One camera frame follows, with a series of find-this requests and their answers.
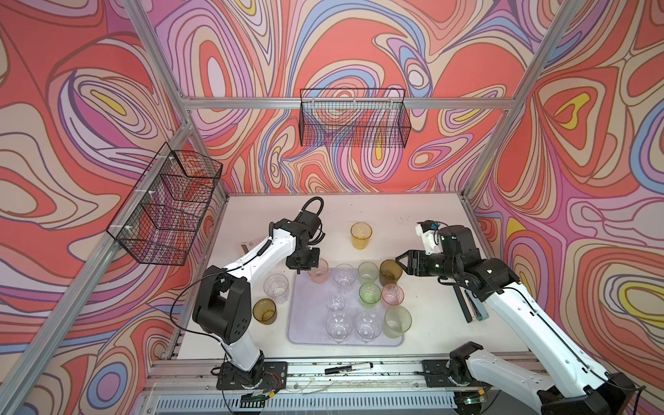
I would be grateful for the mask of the pink transparent cup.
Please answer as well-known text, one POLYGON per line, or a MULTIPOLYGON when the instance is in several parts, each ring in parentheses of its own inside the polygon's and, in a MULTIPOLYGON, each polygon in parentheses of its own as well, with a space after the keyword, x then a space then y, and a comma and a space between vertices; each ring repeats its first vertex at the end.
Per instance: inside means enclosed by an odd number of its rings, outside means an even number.
POLYGON ((388 284, 383 287, 381 298, 386 307, 399 306, 405 299, 405 293, 399 285, 388 284))

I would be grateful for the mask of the pale green frosted large cup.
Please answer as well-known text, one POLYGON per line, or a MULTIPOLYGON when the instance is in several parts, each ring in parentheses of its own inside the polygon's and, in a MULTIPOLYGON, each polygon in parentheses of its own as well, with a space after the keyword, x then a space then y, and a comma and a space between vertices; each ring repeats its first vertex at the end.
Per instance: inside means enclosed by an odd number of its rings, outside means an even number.
POLYGON ((405 307, 390 306, 384 315, 383 333, 389 338, 403 336, 413 325, 413 318, 405 307))

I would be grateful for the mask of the yellow transparent cup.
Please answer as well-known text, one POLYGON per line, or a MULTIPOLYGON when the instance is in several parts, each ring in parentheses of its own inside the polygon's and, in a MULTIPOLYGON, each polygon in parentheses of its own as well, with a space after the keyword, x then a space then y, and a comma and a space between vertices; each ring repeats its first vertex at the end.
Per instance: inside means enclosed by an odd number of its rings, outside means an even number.
POLYGON ((355 249, 364 250, 368 247, 373 235, 373 228, 366 222, 357 222, 350 228, 351 242, 355 249))

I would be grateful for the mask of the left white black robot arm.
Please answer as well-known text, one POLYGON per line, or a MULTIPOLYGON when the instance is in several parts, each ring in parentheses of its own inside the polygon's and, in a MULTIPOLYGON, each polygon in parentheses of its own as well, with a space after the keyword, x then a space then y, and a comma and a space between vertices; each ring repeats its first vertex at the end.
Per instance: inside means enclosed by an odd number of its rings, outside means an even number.
POLYGON ((202 278, 192 319, 204 333, 212 335, 238 370, 251 373, 260 365, 262 352, 248 328, 252 320, 252 284, 280 262, 300 273, 317 268, 325 233, 320 218, 324 201, 315 196, 297 217, 268 226, 267 237, 243 257, 223 266, 209 266, 202 278))

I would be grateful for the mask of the small clear cup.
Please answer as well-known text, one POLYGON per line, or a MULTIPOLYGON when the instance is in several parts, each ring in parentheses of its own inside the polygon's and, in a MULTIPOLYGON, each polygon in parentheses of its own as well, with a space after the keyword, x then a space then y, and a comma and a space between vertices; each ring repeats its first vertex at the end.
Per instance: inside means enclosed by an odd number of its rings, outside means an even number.
POLYGON ((341 294, 332 295, 328 298, 326 306, 329 311, 343 311, 346 307, 346 298, 341 294))

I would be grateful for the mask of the peach transparent cup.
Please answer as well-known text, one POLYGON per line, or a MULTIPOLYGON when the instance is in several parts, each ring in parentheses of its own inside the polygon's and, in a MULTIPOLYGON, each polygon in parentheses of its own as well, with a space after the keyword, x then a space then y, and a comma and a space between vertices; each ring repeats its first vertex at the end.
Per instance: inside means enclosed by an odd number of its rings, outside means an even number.
POLYGON ((318 266, 308 271, 311 280, 318 284, 324 284, 329 277, 329 264, 325 259, 319 259, 318 266))

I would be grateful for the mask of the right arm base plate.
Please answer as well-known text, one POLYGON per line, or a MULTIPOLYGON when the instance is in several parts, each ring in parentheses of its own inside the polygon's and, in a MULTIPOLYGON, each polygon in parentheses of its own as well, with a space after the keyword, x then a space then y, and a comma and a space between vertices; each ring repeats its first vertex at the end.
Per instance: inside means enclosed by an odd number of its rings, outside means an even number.
POLYGON ((423 360, 418 374, 425 377, 427 387, 480 387, 486 390, 493 387, 474 378, 466 364, 456 360, 423 360))

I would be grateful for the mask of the dark olive textured cup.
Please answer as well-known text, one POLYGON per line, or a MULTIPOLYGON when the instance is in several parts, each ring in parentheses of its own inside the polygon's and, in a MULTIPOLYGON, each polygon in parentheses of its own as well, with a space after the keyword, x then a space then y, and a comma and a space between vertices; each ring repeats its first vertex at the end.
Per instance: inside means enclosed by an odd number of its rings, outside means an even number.
POLYGON ((403 275, 403 270, 398 262, 393 259, 386 259, 380 264, 380 284, 397 285, 403 275))

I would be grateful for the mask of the bright green cup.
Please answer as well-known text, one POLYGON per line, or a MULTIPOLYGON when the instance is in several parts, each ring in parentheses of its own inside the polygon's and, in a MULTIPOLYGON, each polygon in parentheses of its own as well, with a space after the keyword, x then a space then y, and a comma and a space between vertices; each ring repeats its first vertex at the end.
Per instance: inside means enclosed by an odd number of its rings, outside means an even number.
POLYGON ((372 309, 377 306, 382 298, 382 288, 375 283, 368 282, 360 286, 359 301, 365 309, 372 309))

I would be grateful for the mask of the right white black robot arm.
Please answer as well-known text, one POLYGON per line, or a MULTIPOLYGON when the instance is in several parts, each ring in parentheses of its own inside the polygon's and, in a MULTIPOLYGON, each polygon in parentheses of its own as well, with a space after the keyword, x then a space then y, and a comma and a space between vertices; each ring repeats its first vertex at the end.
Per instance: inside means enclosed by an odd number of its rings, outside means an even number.
POLYGON ((450 352, 438 376, 459 386, 489 384, 540 414, 621 414, 629 403, 639 404, 643 388, 584 352, 505 262, 482 257, 469 228, 427 220, 415 229, 424 247, 403 253, 402 270, 470 292, 512 328, 546 370, 538 375, 466 342, 450 352))

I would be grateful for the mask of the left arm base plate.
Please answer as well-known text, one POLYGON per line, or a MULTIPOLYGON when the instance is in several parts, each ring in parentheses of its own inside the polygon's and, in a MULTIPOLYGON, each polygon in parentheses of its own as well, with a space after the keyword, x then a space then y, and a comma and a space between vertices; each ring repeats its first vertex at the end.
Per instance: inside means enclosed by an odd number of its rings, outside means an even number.
POLYGON ((258 362, 248 372, 231 362, 221 365, 217 375, 216 389, 220 391, 266 391, 278 392, 287 385, 288 363, 286 361, 258 362))

